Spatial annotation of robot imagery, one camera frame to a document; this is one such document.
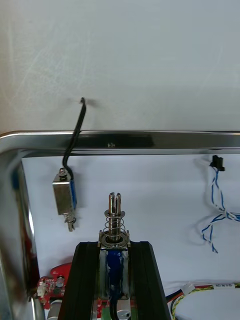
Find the white surface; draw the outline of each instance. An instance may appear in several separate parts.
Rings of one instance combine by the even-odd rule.
[[[0,0],[0,131],[239,130],[238,0]]]
[[[153,245],[166,294],[193,283],[233,283],[240,280],[240,223],[224,220],[214,226],[219,254],[203,242],[200,231],[212,219],[206,204],[206,167],[202,156],[79,156],[69,165],[78,194],[78,228],[68,232],[58,216],[52,181],[60,157],[23,159],[35,231],[40,275],[69,262],[81,241],[97,241],[104,227],[108,194],[122,194],[125,225],[133,241]],[[224,155],[226,172],[219,174],[227,208],[240,210],[240,155]],[[192,320],[239,318],[240,290],[195,293],[177,313]]]

